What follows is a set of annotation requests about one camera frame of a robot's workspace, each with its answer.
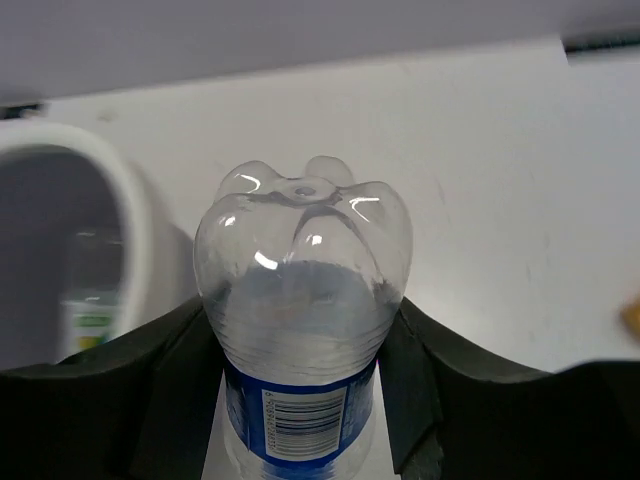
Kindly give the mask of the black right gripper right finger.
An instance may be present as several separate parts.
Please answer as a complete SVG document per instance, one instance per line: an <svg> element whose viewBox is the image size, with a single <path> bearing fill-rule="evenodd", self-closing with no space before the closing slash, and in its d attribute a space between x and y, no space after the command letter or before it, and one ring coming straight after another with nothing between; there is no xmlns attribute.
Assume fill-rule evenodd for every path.
<svg viewBox="0 0 640 480"><path fill-rule="evenodd" d="M496 355L404 300L379 352L404 479L635 479L639 365L548 373Z"/></svg>

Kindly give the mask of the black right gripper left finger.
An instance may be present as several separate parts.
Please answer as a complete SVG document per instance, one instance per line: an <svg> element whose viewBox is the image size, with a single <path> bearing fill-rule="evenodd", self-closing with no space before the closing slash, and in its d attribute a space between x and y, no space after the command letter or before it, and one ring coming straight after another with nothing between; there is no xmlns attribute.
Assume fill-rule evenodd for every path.
<svg viewBox="0 0 640 480"><path fill-rule="evenodd" d="M62 362L1 373L4 479L198 479L223 355L200 298Z"/></svg>

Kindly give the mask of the blue label water bottle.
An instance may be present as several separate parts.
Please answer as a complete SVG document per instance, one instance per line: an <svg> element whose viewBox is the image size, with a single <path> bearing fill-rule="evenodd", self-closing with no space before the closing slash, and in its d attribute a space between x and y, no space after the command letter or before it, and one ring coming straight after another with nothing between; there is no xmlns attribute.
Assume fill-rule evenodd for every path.
<svg viewBox="0 0 640 480"><path fill-rule="evenodd" d="M408 282L401 196L318 156L231 170L194 240L224 352L227 453L244 479L350 479L375 431L376 358Z"/></svg>

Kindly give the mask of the green label water bottle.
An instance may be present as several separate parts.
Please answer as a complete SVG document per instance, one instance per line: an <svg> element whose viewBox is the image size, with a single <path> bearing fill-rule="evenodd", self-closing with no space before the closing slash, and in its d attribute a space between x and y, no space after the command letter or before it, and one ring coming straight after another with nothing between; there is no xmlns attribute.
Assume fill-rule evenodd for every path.
<svg viewBox="0 0 640 480"><path fill-rule="evenodd" d="M86 228L69 240L60 300L60 358L113 337L121 310L123 256L122 238L115 228Z"/></svg>

